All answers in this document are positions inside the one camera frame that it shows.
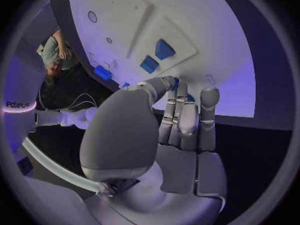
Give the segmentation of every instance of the person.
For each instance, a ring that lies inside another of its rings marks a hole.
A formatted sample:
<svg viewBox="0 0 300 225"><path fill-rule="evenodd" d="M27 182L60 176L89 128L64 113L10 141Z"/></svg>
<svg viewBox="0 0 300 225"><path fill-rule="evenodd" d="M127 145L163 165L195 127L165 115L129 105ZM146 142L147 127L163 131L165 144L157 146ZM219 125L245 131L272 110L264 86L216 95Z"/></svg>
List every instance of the person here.
<svg viewBox="0 0 300 225"><path fill-rule="evenodd" d="M53 85L60 77L62 70L72 67L72 50L61 29L55 31L45 43L41 57L46 69L45 83Z"/></svg>

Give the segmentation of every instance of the wire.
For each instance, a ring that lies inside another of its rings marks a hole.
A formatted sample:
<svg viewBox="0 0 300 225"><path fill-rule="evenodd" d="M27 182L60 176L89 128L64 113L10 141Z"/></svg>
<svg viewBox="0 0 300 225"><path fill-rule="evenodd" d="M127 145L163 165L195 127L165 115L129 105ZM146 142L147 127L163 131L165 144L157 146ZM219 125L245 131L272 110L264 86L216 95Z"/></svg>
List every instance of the wire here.
<svg viewBox="0 0 300 225"><path fill-rule="evenodd" d="M74 105L74 106L72 106L81 96L83 96L83 95L87 95L87 96L89 96L91 99L92 99L92 101L93 102L91 102L91 101L83 101L83 102L81 102L81 103L79 103L79 104L77 104L77 105ZM44 104L43 104L43 102L42 102L42 98L41 98L41 90L39 90L38 91L38 99L39 99L39 103L40 103L40 105L45 109L45 110L47 110L47 111L59 111L59 110L61 110L61 109L72 109L72 108L75 108L75 107L77 107L77 106L79 106L79 105L81 105L81 104L83 104L83 103L90 103L90 104L92 104L94 107L98 107L97 106L97 103L96 103L96 101L95 101L95 99L91 96L91 95L89 95L88 93L82 93L82 94L80 94L68 107L62 107L62 108L58 108L58 109L48 109L48 108L46 108L45 106L44 106Z"/></svg>

